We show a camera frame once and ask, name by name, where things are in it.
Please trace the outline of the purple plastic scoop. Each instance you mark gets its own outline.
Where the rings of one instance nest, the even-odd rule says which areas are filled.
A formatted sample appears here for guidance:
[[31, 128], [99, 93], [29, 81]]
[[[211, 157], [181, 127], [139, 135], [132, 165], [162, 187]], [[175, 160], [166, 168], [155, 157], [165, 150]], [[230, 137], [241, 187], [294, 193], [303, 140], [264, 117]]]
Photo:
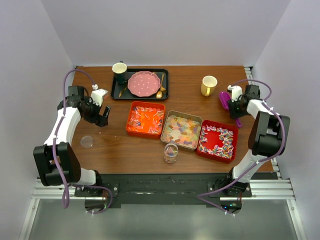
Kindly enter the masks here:
[[[229, 111], [228, 101], [231, 99], [230, 95], [227, 92], [221, 91], [218, 96], [222, 107]], [[234, 120], [237, 128], [241, 128], [243, 126], [239, 118], [235, 118]]]

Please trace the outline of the orange candy box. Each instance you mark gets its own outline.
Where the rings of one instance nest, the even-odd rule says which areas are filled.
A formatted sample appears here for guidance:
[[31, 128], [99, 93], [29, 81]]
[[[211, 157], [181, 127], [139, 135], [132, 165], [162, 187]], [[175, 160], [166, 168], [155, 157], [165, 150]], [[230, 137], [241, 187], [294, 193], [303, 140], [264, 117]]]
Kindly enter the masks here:
[[166, 107], [160, 103], [133, 101], [125, 130], [129, 136], [160, 139]]

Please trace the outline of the clear glass jar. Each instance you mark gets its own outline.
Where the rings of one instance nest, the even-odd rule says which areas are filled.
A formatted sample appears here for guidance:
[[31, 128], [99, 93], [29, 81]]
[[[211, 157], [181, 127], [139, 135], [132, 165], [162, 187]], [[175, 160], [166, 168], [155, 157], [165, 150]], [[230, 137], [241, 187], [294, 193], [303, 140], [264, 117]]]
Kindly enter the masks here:
[[168, 143], [164, 147], [164, 161], [168, 164], [174, 164], [179, 153], [178, 146], [174, 143]]

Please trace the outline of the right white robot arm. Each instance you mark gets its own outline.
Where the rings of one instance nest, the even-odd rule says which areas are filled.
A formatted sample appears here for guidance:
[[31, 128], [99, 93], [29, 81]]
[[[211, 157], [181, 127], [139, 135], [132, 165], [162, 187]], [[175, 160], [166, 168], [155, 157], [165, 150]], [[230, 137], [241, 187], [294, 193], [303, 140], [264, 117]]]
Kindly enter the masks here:
[[225, 195], [233, 197], [246, 191], [252, 176], [266, 161], [283, 154], [291, 120], [267, 105], [257, 85], [248, 84], [245, 90], [238, 85], [229, 85], [227, 91], [230, 94], [226, 101], [230, 118], [254, 118], [247, 153], [220, 185]]

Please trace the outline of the silver tin of gummies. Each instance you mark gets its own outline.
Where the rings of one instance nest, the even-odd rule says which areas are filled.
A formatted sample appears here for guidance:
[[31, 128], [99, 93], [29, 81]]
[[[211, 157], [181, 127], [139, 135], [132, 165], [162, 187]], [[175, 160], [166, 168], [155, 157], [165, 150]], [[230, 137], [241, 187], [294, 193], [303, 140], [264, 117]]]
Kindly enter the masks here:
[[164, 144], [175, 144], [179, 149], [193, 152], [198, 145], [202, 122], [199, 116], [170, 110], [160, 140]]

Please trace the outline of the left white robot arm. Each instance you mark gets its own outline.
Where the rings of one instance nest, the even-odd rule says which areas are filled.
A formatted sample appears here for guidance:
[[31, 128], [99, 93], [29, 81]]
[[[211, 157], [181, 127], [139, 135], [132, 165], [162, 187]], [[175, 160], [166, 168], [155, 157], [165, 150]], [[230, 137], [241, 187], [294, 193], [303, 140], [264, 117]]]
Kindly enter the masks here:
[[64, 183], [86, 186], [92, 196], [104, 190], [101, 176], [96, 170], [81, 167], [73, 149], [72, 140], [81, 119], [98, 127], [108, 125], [110, 107], [100, 110], [108, 91], [94, 86], [91, 95], [85, 95], [83, 86], [70, 86], [68, 96], [57, 106], [57, 119], [48, 139], [33, 150], [39, 178], [44, 186]]

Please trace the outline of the clear jar lid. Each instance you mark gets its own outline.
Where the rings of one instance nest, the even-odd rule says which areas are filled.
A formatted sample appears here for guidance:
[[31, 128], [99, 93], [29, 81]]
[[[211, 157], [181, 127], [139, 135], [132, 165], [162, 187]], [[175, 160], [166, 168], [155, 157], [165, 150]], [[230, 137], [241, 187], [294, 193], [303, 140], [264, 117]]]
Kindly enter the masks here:
[[94, 145], [94, 139], [90, 135], [83, 136], [80, 140], [80, 145], [84, 148], [91, 148]]

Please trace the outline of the red box of lollipops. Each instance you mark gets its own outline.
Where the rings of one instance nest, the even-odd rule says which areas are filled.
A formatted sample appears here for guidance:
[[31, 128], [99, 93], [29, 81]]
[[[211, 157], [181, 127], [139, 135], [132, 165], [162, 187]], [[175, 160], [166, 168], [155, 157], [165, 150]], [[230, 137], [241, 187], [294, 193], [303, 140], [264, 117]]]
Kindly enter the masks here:
[[236, 158], [237, 142], [237, 127], [204, 120], [195, 153], [203, 158], [229, 164]]

